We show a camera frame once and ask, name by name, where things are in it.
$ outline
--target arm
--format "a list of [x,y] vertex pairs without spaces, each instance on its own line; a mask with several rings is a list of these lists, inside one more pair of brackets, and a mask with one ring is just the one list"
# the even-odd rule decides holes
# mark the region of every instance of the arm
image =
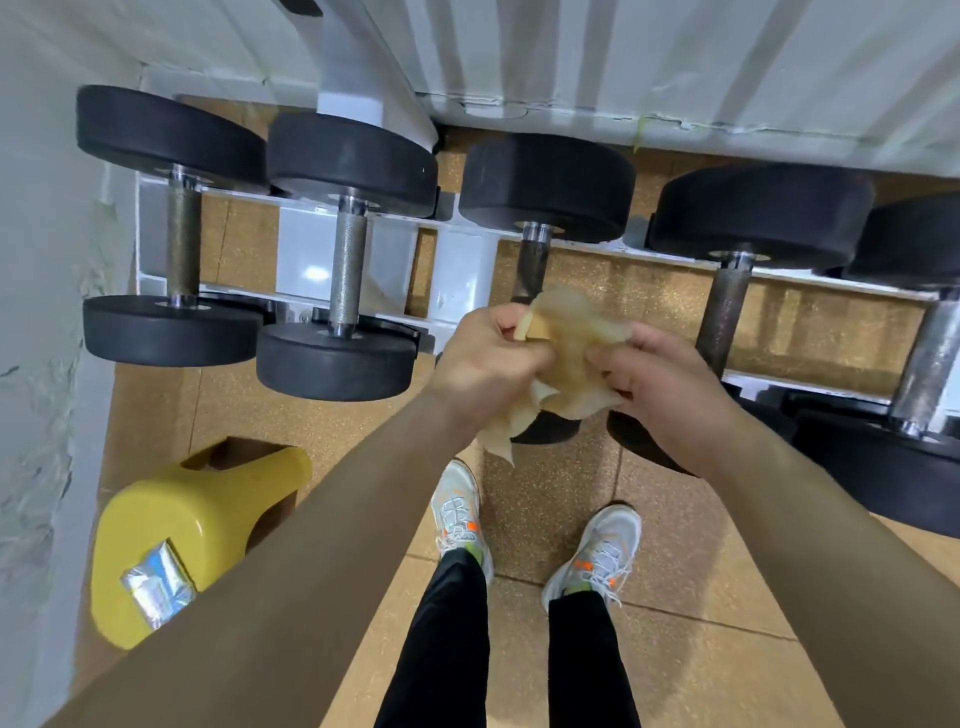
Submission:
[[320,725],[444,467],[552,359],[508,340],[525,310],[469,314],[419,395],[47,726]]
[[737,406],[683,339],[636,324],[631,345],[589,356],[723,500],[845,723],[955,723],[960,589]]

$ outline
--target yellow plastic stool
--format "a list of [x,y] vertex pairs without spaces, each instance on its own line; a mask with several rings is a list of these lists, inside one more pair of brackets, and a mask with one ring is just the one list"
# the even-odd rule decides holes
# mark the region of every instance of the yellow plastic stool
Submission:
[[90,570],[90,613],[116,646],[131,649],[151,633],[120,580],[148,551],[169,539],[202,592],[244,557],[264,512],[309,484],[313,468],[300,448],[227,470],[201,470],[222,444],[138,480],[104,509]]

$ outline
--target sneaker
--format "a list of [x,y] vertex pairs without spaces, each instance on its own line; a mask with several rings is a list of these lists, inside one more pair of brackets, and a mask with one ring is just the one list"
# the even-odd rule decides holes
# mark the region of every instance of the sneaker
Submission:
[[483,556],[481,568],[489,587],[493,582],[493,557],[480,531],[480,491],[463,460],[451,460],[430,499],[437,525],[437,550],[443,556],[454,548],[468,548]]
[[550,602],[571,589],[585,586],[610,604],[630,574],[640,547],[642,522],[629,505],[608,505],[587,523],[573,558],[557,569],[543,587],[540,601],[547,614]]

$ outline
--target cork floor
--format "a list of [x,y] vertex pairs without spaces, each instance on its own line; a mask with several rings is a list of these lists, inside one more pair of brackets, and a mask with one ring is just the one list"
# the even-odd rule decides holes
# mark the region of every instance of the cork floor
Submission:
[[[248,114],[233,114],[250,122]],[[251,126],[265,122],[254,115]],[[459,188],[462,133],[441,153],[441,184]],[[649,215],[671,176],[716,163],[641,150],[635,212]],[[888,199],[940,181],[878,179]],[[273,290],[276,210],[207,198],[205,280]],[[425,309],[432,240],[421,236],[408,308]],[[501,244],[495,302],[509,296],[516,245]],[[614,311],[692,338],[706,300],[702,271],[555,251],[548,283],[586,290]],[[732,367],[889,395],[920,320],[915,303],[771,281],[752,284]],[[333,403],[268,391],[252,362],[206,370],[118,366],[101,480],[101,503],[162,465],[225,436],[298,445],[314,481],[423,385],[433,357],[418,360],[410,391],[393,400]],[[482,523],[497,576],[490,589],[492,726],[546,725],[547,622],[540,587],[570,555],[589,515],[613,498],[644,519],[634,572],[613,608],[624,664],[645,726],[831,726],[839,719],[742,540],[709,486],[624,452],[603,418],[572,442],[516,447],[516,467],[471,447],[465,459],[484,491]],[[960,583],[960,541],[890,523],[935,567]],[[396,573],[323,723],[371,725],[437,554],[429,514]],[[120,655],[83,618],[75,690]]]

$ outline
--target hand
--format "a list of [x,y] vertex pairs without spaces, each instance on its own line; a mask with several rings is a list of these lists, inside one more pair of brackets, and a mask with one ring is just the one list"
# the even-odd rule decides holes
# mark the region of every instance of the hand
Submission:
[[729,438],[759,422],[727,394],[697,350],[675,333],[632,322],[630,341],[587,352],[639,420],[682,468],[706,476]]
[[469,435],[464,447],[496,415],[510,409],[540,370],[554,359],[545,342],[514,341],[527,312],[521,303],[467,314],[444,348],[422,395],[433,398]]

